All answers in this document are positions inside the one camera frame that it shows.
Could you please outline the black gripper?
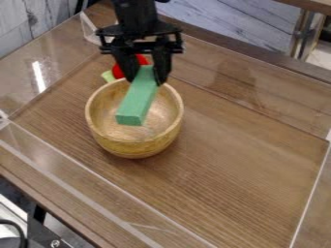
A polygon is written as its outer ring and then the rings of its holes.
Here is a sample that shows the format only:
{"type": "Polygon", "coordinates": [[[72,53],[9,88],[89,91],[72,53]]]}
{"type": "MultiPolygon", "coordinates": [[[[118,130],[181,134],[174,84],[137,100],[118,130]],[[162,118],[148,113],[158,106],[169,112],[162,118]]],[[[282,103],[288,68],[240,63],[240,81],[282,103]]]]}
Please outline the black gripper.
{"type": "Polygon", "coordinates": [[[124,78],[132,82],[140,69],[136,53],[150,53],[156,84],[161,85],[172,70],[172,54],[181,53],[182,29],[158,19],[156,2],[169,0],[109,0],[117,23],[98,28],[100,50],[112,54],[124,78]]]}

